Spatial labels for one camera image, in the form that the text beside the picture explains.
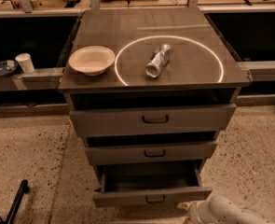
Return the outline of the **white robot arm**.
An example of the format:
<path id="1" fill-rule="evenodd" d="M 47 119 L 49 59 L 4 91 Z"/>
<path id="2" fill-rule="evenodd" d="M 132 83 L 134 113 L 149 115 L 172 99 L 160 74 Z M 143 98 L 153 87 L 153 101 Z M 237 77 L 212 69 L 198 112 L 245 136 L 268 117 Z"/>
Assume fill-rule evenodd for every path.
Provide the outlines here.
<path id="1" fill-rule="evenodd" d="M 183 224 L 275 224 L 221 195 L 209 201 L 179 203 L 177 207 L 186 211 Z"/>

